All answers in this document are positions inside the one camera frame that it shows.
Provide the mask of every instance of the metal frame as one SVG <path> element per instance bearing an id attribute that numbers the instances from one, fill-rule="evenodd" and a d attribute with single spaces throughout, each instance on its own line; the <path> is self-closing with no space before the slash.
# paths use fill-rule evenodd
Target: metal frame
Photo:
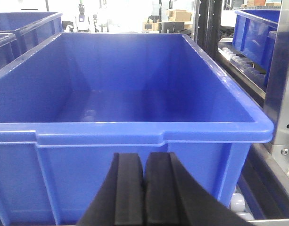
<path id="1" fill-rule="evenodd" d="M 266 147 L 289 177 L 289 1 L 283 1 L 264 112 L 275 125 Z"/>
<path id="2" fill-rule="evenodd" d="M 47 9 L 47 12 L 49 12 L 49 3 L 48 3 L 48 0 L 45 0 L 46 1 L 46 9 Z"/>
<path id="3" fill-rule="evenodd" d="M 253 220 L 253 221 L 250 221 L 250 223 L 256 226 L 289 226 L 289 219 Z"/>
<path id="4" fill-rule="evenodd" d="M 222 0 L 195 0 L 193 40 L 213 59 L 218 47 Z"/>

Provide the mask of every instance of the white roller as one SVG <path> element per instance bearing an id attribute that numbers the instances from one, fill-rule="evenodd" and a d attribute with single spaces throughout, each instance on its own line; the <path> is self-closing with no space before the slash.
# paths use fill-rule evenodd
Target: white roller
<path id="1" fill-rule="evenodd" d="M 244 200 L 244 197 L 240 193 L 232 194 L 230 209 L 233 212 L 245 211 L 245 200 Z"/>
<path id="2" fill-rule="evenodd" d="M 243 218 L 245 221 L 250 221 L 250 220 L 254 220 L 253 216 L 250 213 L 237 213 L 237 215 L 241 218 Z"/>

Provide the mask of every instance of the blue bin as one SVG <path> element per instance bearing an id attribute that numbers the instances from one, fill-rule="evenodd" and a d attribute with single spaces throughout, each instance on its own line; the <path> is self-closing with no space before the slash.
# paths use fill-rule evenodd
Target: blue bin
<path id="1" fill-rule="evenodd" d="M 266 70 L 265 82 L 271 67 L 280 10 L 236 10 L 233 46 Z"/>
<path id="2" fill-rule="evenodd" d="M 13 33 L 17 37 L 21 53 L 32 49 L 53 34 L 63 31 L 61 13 L 15 12 L 0 13 L 0 33 Z"/>
<path id="3" fill-rule="evenodd" d="M 18 51 L 16 36 L 14 34 L 0 34 L 0 69 L 14 60 Z"/>
<path id="4" fill-rule="evenodd" d="M 52 36 L 0 70 L 0 217 L 75 224 L 113 153 L 175 152 L 228 206 L 273 124 L 188 36 Z"/>

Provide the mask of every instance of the bin wall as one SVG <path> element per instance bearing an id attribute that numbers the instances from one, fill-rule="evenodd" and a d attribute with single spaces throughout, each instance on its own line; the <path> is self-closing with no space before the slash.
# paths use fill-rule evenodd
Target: bin wall
<path id="1" fill-rule="evenodd" d="M 236 184 L 247 155 L 244 149 L 249 146 L 220 143 L 79 148 L 0 145 L 2 221 L 8 222 L 7 225 L 75 224 L 102 185 L 116 152 L 138 153 L 143 166 L 150 152 L 175 152 L 189 173 L 227 206 L 234 190 L 231 185 Z"/>
<path id="2" fill-rule="evenodd" d="M 275 39 L 269 33 L 277 30 L 280 10 L 237 10 L 233 46 L 253 62 L 270 71 Z"/>
<path id="3" fill-rule="evenodd" d="M 14 33 L 20 50 L 15 58 L 53 34 L 62 32 L 61 14 L 53 12 L 0 13 L 0 33 Z"/>
<path id="4" fill-rule="evenodd" d="M 14 57 L 11 43 L 0 46 L 0 69 L 13 60 Z"/>

